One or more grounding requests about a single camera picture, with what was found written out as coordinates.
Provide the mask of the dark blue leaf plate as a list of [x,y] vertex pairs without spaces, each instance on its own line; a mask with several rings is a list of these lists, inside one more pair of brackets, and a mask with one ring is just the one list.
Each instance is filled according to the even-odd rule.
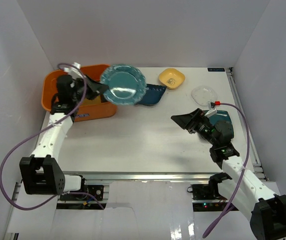
[[166,92],[167,87],[163,85],[147,84],[146,93],[140,101],[135,103],[135,105],[142,106],[154,106],[159,103],[162,96]]

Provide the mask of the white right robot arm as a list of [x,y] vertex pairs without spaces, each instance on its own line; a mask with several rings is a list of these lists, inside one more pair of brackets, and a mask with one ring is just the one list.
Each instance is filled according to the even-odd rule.
[[209,180],[209,195],[226,198],[248,220],[258,240],[286,237],[286,195],[278,195],[246,168],[239,152],[231,143],[232,124],[219,120],[212,124],[201,109],[171,119],[190,134],[197,133],[208,141],[210,156],[222,170]]

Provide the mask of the teal square plate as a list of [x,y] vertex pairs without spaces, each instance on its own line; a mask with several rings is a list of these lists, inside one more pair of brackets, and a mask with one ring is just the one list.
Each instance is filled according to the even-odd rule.
[[213,115],[208,116],[208,119],[212,125],[215,125],[219,121],[226,121],[232,124],[230,115],[225,110],[216,110],[216,112]]

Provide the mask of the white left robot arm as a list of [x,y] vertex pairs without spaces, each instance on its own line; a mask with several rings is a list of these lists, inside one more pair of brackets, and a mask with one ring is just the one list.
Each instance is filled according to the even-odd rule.
[[79,200],[88,195],[88,187],[80,175],[66,175],[58,164],[63,141],[75,122],[79,103],[93,100],[108,90],[108,86],[85,78],[61,75],[56,81],[57,92],[51,99],[48,129],[29,157],[20,161],[20,171],[29,195],[60,195],[65,192]]

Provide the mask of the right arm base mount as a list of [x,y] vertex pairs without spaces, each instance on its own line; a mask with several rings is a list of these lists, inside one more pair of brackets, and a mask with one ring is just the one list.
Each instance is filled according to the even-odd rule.
[[227,204],[227,200],[221,196],[216,197],[208,185],[193,184],[186,191],[192,196],[194,212],[220,212]]

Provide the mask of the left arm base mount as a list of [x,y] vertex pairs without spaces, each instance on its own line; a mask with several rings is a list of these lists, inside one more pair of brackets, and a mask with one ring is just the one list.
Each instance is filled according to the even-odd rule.
[[[88,193],[93,195],[98,201],[103,200],[103,193],[104,193],[104,186],[103,185],[83,185],[80,190],[77,191],[78,193]],[[59,200],[61,201],[88,201],[92,198],[86,194],[66,194],[61,195]]]

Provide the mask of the teal scalloped round plate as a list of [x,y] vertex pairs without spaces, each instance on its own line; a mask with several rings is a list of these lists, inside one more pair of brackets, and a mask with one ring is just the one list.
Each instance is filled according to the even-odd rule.
[[100,83],[107,85],[104,98],[114,105],[135,105],[146,94],[146,77],[142,72],[127,64],[115,64],[100,76]]

